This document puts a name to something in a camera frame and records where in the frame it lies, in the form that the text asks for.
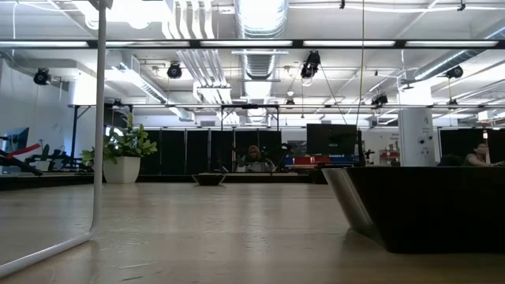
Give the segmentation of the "person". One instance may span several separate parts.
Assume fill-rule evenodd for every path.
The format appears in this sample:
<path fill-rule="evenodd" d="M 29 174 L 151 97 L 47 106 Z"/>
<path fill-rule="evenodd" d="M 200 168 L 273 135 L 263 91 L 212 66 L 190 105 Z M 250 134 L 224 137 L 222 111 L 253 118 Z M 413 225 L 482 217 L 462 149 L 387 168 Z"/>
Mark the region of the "person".
<path fill-rule="evenodd" d="M 273 172 L 275 165 L 270 159 L 263 156 L 256 145 L 251 145 L 244 158 L 244 168 L 246 172 Z"/>
<path fill-rule="evenodd" d="M 473 152 L 468 154 L 464 161 L 463 166 L 505 166 L 505 161 L 490 163 L 487 161 L 488 145 L 486 143 L 479 143 Z"/>

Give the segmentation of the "red and blue bins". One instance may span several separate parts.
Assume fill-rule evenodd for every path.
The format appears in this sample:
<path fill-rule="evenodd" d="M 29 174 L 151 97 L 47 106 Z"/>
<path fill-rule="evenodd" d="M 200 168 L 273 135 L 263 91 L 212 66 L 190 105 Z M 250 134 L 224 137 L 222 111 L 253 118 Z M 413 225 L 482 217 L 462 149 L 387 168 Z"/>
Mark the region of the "red and blue bins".
<path fill-rule="evenodd" d="M 304 156 L 285 158 L 286 166 L 315 166 L 317 164 L 351 165 L 354 161 L 349 157 Z"/>

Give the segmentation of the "black television screen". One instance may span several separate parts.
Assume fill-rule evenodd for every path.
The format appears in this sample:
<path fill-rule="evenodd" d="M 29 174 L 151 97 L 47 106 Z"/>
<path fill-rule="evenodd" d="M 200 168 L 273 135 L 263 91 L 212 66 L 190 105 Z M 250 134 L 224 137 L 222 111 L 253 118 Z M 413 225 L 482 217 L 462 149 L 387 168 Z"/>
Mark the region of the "black television screen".
<path fill-rule="evenodd" d="M 307 124 L 306 135 L 311 155 L 351 155 L 357 144 L 355 125 Z"/>

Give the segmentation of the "black partition panels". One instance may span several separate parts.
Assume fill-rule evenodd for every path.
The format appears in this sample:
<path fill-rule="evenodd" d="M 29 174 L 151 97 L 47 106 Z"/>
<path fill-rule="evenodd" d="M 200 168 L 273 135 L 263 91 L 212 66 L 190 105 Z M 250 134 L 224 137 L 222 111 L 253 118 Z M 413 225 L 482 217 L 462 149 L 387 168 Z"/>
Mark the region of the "black partition panels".
<path fill-rule="evenodd" d="M 487 144 L 482 132 L 471 129 L 442 131 L 441 138 L 442 154 L 439 166 L 463 166 L 465 157 L 472 153 L 479 143 Z"/>
<path fill-rule="evenodd" d="M 235 172 L 251 161 L 253 147 L 263 162 L 278 164 L 283 155 L 279 131 L 157 129 L 149 130 L 148 138 L 157 143 L 157 152 L 140 160 L 142 175 Z"/>

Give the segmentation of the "black overhead light beam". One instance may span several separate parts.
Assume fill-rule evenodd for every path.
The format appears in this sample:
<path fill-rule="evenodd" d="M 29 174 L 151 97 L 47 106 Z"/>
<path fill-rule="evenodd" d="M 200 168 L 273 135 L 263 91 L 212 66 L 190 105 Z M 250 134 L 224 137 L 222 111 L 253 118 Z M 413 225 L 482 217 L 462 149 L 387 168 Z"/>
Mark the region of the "black overhead light beam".
<path fill-rule="evenodd" d="M 107 49 L 363 49 L 363 50 L 505 50 L 505 39 L 413 40 L 413 39 L 138 39 L 108 40 Z"/>

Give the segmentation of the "green plant in white pot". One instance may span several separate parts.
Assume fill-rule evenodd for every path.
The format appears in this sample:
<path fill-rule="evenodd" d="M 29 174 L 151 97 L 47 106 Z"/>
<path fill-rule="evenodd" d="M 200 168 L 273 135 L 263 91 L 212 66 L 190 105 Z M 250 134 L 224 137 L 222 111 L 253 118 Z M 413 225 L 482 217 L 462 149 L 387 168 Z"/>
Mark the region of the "green plant in white pot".
<path fill-rule="evenodd" d="M 144 126 L 133 123 L 128 114 L 126 127 L 110 128 L 103 136 L 102 172 L 107 183 L 135 183 L 140 174 L 140 161 L 157 152 L 157 143 L 148 139 Z"/>

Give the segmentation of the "white round column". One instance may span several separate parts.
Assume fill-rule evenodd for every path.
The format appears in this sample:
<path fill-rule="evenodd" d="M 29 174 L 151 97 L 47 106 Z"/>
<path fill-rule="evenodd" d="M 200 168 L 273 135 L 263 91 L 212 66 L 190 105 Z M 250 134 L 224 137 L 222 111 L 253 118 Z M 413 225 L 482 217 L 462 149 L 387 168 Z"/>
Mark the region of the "white round column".
<path fill-rule="evenodd" d="M 431 88 L 425 84 L 407 87 L 398 93 L 398 102 L 401 166 L 434 166 Z"/>

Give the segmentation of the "small plant in white pot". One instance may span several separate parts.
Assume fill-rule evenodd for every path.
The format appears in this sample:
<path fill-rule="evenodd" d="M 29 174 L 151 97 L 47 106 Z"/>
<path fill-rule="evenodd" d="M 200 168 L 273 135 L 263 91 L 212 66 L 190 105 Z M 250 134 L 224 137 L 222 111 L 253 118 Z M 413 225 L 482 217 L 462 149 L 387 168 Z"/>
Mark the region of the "small plant in white pot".
<path fill-rule="evenodd" d="M 50 151 L 50 145 L 46 144 L 43 147 L 39 161 L 36 162 L 36 168 L 42 172 L 48 171 L 49 166 L 51 164 L 51 162 L 47 160 L 49 156 L 49 151 Z"/>

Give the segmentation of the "tilted computer monitor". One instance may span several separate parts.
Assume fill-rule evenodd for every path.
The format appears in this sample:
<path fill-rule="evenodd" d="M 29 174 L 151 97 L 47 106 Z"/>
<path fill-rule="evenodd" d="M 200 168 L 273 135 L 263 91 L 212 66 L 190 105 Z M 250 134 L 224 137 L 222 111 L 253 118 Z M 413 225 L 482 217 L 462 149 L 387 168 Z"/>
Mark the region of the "tilted computer monitor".
<path fill-rule="evenodd" d="M 28 152 L 28 134 L 29 128 L 25 127 L 11 129 L 0 135 L 0 154 L 20 155 Z"/>

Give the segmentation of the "silver ceiling air duct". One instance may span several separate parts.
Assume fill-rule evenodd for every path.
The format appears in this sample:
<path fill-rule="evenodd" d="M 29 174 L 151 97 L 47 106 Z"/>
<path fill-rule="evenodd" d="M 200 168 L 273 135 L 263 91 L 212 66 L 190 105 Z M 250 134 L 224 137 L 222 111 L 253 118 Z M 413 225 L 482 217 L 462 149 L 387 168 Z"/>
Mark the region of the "silver ceiling air duct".
<path fill-rule="evenodd" d="M 476 35 L 476 39 L 505 40 L 505 18 Z M 411 80 L 423 81 L 440 75 L 484 53 L 486 49 L 451 50 L 416 70 Z"/>
<path fill-rule="evenodd" d="M 284 33 L 289 0 L 234 0 L 235 23 L 240 39 L 279 39 Z M 241 56 L 244 94 L 251 104 L 265 104 L 279 56 L 274 50 L 247 50 Z"/>

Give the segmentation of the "white metal frame leg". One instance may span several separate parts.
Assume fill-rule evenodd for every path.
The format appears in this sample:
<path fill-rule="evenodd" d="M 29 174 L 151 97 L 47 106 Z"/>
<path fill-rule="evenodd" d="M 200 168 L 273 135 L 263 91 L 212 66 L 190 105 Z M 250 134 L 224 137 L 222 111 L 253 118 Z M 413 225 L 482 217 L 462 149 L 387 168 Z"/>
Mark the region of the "white metal frame leg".
<path fill-rule="evenodd" d="M 101 221 L 102 189 L 103 189 L 103 126 L 104 126 L 104 86 L 106 65 L 106 41 L 107 41 L 107 9 L 110 4 L 107 0 L 98 0 L 99 30 L 97 46 L 97 79 L 96 79 L 96 105 L 95 105 L 95 159 L 93 176 L 93 209 L 92 224 L 86 234 L 57 243 L 30 255 L 4 263 L 0 266 L 0 278 L 10 276 L 33 264 L 56 256 L 59 253 L 82 245 L 90 241 L 98 232 Z"/>

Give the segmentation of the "black table frame rail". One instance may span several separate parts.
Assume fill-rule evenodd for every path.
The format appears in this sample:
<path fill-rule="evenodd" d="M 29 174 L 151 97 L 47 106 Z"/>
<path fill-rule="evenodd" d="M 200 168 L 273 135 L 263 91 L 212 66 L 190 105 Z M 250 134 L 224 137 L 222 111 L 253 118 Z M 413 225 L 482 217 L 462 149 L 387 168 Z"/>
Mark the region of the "black table frame rail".
<path fill-rule="evenodd" d="M 139 175 L 137 183 L 196 183 L 192 175 Z M 226 174 L 224 183 L 309 183 L 326 185 L 327 181 L 321 171 L 314 174 L 296 173 L 244 173 Z M 67 185 L 91 185 L 93 176 L 81 175 L 43 175 L 43 176 L 0 176 L 0 192 L 16 189 L 36 189 L 60 187 Z"/>

